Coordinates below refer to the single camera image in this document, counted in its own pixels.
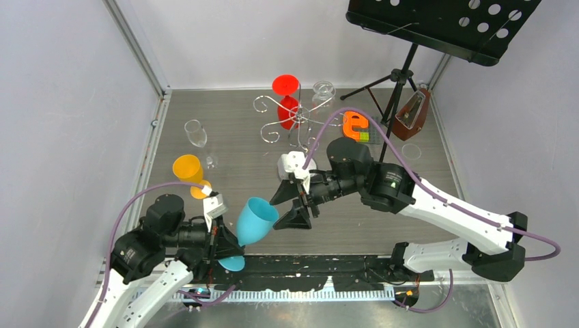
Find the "blue wine glass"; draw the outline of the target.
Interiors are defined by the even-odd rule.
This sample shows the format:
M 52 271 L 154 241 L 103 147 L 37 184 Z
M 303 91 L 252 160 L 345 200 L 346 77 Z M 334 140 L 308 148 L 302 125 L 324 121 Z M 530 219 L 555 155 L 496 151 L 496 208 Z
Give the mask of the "blue wine glass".
M 279 219 L 279 212 L 268 201 L 250 197 L 241 210 L 236 223 L 236 237 L 241 247 L 262 240 Z

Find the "yellow wine glass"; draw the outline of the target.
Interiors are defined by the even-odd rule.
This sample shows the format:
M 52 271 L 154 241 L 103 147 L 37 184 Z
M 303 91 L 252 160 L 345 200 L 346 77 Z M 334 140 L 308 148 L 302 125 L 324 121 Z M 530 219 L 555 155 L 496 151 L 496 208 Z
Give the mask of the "yellow wine glass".
M 173 174 L 182 182 L 194 182 L 210 187 L 211 184 L 203 178 L 203 167 L 197 156 L 184 154 L 178 157 L 172 165 Z

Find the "chrome wine glass rack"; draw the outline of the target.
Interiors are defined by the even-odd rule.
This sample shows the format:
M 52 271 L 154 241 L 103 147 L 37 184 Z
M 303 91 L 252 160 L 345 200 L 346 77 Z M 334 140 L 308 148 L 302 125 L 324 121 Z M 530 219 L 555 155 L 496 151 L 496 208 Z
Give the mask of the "chrome wine glass rack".
M 259 136 L 267 144 L 275 144 L 286 137 L 289 145 L 298 150 L 308 152 L 316 149 L 314 142 L 317 134 L 329 119 L 331 110 L 335 103 L 336 95 L 331 92 L 328 96 L 314 94 L 312 105 L 306 107 L 299 99 L 296 105 L 284 105 L 280 100 L 275 100 L 271 96 L 261 95 L 253 100 L 253 109 L 258 113 L 265 113 L 270 105 L 276 112 L 280 107 L 282 113 L 286 113 L 286 118 L 276 118 L 274 121 L 265 123 L 259 129 Z

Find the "red wine glass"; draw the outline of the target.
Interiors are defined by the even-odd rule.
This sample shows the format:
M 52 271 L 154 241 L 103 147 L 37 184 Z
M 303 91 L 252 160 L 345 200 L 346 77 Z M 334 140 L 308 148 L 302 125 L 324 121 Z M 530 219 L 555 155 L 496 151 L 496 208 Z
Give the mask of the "red wine glass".
M 300 83 L 291 74 L 282 74 L 272 82 L 272 91 L 282 96 L 280 105 L 277 107 L 277 115 L 280 125 L 285 130 L 290 130 L 294 125 L 294 118 L 298 110 L 299 102 L 292 95 L 298 90 Z

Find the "clear wine glass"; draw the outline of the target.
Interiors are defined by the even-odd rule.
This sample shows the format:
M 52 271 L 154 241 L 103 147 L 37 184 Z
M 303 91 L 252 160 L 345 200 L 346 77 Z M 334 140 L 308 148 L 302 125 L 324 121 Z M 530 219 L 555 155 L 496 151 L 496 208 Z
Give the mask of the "clear wine glass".
M 207 146 L 208 134 L 203 124 L 196 119 L 184 124 L 184 131 L 189 142 L 197 149 L 197 157 L 205 169 L 216 169 L 218 161 L 216 155 Z

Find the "small clear glass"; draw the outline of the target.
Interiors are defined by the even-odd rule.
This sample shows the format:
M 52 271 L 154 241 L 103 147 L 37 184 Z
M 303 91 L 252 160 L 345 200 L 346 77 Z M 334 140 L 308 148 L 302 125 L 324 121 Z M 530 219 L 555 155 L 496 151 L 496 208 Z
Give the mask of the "small clear glass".
M 335 87 L 328 81 L 318 81 L 313 85 L 312 103 L 314 109 L 330 107 L 335 98 Z

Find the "clear champagne flute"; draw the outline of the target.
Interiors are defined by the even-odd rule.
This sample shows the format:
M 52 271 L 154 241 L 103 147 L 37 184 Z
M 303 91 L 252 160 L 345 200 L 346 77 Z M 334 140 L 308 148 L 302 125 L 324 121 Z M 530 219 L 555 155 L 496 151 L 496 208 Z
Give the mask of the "clear champagne flute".
M 403 154 L 403 156 L 411 161 L 415 161 L 421 158 L 422 155 L 422 151 L 420 149 L 420 147 L 418 147 L 417 145 L 413 144 L 413 143 L 405 143 L 402 147 L 401 147 L 401 153 Z

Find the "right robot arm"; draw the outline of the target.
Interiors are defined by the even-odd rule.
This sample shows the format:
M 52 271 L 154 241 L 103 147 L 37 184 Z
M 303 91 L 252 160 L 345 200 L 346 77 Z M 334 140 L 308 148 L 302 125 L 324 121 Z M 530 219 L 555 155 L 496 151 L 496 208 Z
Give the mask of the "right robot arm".
M 386 272 L 395 281 L 408 281 L 438 270 L 471 270 L 495 282 L 510 282 L 523 268 L 526 251 L 519 244 L 526 215 L 498 215 L 449 195 L 401 165 L 375 161 L 369 148 L 340 137 L 329 143 L 328 171 L 305 169 L 305 155 L 281 155 L 279 188 L 272 205 L 291 202 L 291 209 L 274 228 L 311 229 L 321 204 L 357 193 L 373 210 L 420 219 L 454 235 L 450 241 L 397 243 Z

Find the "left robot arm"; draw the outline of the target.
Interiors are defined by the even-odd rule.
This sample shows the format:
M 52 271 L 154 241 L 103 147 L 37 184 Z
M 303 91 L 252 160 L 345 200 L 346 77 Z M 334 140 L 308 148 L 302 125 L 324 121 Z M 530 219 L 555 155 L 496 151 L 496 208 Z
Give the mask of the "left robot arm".
M 190 220 L 181 197 L 157 197 L 139 226 L 115 241 L 108 277 L 81 326 L 143 327 L 185 285 L 209 284 L 218 260 L 244 253 L 223 222 L 226 212 L 217 192 L 203 200 L 203 215 Z

